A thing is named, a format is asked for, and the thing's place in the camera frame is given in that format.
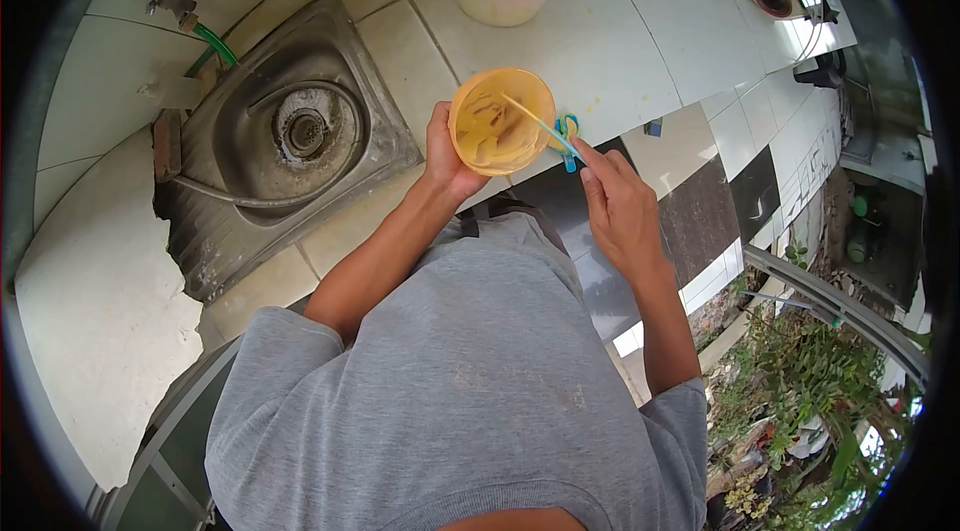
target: right hand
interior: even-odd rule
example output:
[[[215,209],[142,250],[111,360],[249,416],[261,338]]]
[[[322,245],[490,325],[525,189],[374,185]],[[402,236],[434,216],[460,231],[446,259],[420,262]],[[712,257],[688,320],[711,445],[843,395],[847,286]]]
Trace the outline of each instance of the right hand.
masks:
[[[579,137],[571,137],[586,168],[580,171],[590,230],[606,259],[636,287],[661,279],[673,265],[664,255],[657,194],[634,172],[617,150],[599,153]]]

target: left hand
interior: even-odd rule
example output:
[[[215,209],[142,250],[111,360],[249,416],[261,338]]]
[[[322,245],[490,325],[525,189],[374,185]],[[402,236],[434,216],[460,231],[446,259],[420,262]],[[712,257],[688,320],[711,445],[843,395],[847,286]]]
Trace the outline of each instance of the left hand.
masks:
[[[438,102],[426,126],[426,171],[423,179],[442,188],[460,205],[483,189],[490,177],[467,168],[450,139],[450,102]]]

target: stainless steel sink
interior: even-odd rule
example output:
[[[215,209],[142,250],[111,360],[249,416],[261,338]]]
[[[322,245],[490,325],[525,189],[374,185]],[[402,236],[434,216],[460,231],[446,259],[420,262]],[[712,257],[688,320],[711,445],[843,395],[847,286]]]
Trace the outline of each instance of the stainless steel sink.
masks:
[[[210,302],[261,262],[380,183],[422,162],[340,0],[317,0],[268,35],[181,132],[182,174],[243,198],[235,206],[171,182],[156,212],[186,293]]]

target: gray hose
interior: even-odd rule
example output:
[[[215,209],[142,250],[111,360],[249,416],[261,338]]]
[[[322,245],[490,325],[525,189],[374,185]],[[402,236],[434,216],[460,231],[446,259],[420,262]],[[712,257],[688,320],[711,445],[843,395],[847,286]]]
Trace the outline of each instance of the gray hose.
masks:
[[[350,110],[352,111],[354,124],[363,125],[363,119],[360,117],[360,106],[357,104],[357,101],[354,98],[354,96],[350,92],[344,90],[337,83],[330,82],[330,81],[303,81],[299,83],[294,83],[293,85],[289,85],[287,87],[284,87],[282,89],[279,89],[278,91],[271,93],[266,98],[250,106],[247,110],[254,110],[254,109],[263,107],[263,105],[268,105],[270,104],[271,101],[275,100],[277,96],[288,94],[292,89],[313,88],[313,87],[322,87],[324,89],[333,91],[334,93],[342,97],[346,101],[346,104],[349,106]],[[288,207],[304,204],[307,201],[314,201],[320,195],[322,195],[327,189],[329,189],[330,185],[332,185],[334,182],[336,182],[339,179],[333,178],[330,180],[330,182],[324,183],[323,185],[314,189],[310,193],[305,193],[301,196],[294,196],[293,198],[277,198],[273,200],[266,199],[266,198],[238,198],[237,196],[227,193],[226,191],[222,191],[220,189],[217,189],[216,187],[210,187],[209,185],[204,185],[198,180],[194,180],[192,178],[188,178],[183,175],[177,175],[176,177],[173,177],[170,180],[174,181],[179,185],[182,185],[183,187],[186,187],[187,189],[192,189],[198,193],[202,193],[205,196],[208,196],[215,200],[227,201],[229,203],[242,206],[245,208],[258,208],[258,209],[265,210],[269,208],[288,208]]]
[[[302,196],[294,196],[293,198],[278,198],[275,200],[269,200],[266,198],[238,198],[233,194],[229,194],[226,191],[221,191],[209,185],[204,185],[203,183],[194,180],[192,178],[184,177],[179,175],[173,177],[170,180],[174,181],[179,185],[186,187],[187,189],[193,189],[197,193],[202,193],[205,196],[214,198],[220,201],[228,201],[230,203],[243,206],[245,208],[259,208],[259,209],[268,209],[268,208],[287,208],[295,205],[301,205],[307,201],[316,200],[324,191],[329,189],[332,183],[326,183],[321,185],[317,189],[314,189],[310,193],[305,193]]]

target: hand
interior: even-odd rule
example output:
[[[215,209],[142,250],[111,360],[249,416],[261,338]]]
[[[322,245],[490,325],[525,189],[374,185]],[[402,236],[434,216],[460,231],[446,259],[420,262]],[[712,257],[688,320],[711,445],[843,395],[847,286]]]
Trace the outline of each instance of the hand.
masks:
[[[442,188],[459,206],[483,189],[490,177],[474,173],[463,163],[450,139],[450,102],[438,102],[426,125],[426,171],[423,179]]]
[[[661,245],[657,194],[622,153],[599,153],[576,136],[571,141],[587,165],[580,177],[600,251],[634,288],[661,282],[664,273],[673,283],[673,265]]]

